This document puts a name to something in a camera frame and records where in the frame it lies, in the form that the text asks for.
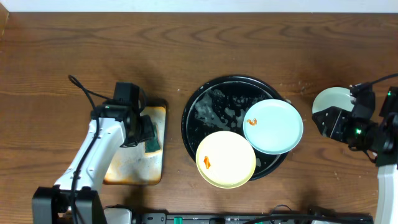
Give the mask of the green yellow sponge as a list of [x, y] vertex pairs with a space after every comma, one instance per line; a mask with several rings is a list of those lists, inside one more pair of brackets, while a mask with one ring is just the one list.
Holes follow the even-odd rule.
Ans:
[[153, 152], [160, 150], [157, 126], [155, 124], [153, 124], [153, 128], [154, 128], [154, 131], [153, 131], [154, 137], [145, 142], [145, 153], [153, 153]]

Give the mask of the light blue plate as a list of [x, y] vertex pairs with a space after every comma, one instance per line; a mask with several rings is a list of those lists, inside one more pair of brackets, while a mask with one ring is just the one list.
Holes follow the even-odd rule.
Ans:
[[243, 133], [255, 150], [271, 155], [284, 154], [300, 142], [303, 120], [286, 101], [262, 100], [245, 114]]
[[314, 99], [312, 113], [323, 111], [331, 106], [352, 111], [354, 104], [351, 102], [350, 90], [342, 87], [332, 87], [323, 90]]

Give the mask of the yellow plate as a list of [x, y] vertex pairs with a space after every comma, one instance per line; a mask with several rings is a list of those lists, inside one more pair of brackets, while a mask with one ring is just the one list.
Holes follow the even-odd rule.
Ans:
[[211, 185], [233, 189], [251, 179], [256, 156], [249, 142], [231, 131], [217, 131], [199, 144], [195, 162], [201, 176]]

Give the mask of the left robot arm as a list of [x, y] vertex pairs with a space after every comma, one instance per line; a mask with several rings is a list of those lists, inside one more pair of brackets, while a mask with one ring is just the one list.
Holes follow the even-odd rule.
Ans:
[[154, 138], [148, 115], [141, 115], [144, 91], [118, 82], [114, 96], [91, 112], [89, 131], [65, 173], [53, 187], [39, 187], [32, 197], [34, 223], [60, 223], [60, 213], [71, 213], [72, 223], [132, 223], [132, 210], [104, 209], [99, 197], [109, 165], [122, 147], [135, 147]]

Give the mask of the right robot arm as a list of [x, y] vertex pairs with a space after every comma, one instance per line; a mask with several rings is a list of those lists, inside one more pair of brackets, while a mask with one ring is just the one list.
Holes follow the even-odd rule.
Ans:
[[378, 168], [376, 223], [397, 223], [397, 88], [390, 87], [382, 104], [380, 123], [371, 121], [375, 94], [333, 87], [319, 93], [312, 120], [324, 137], [365, 153]]

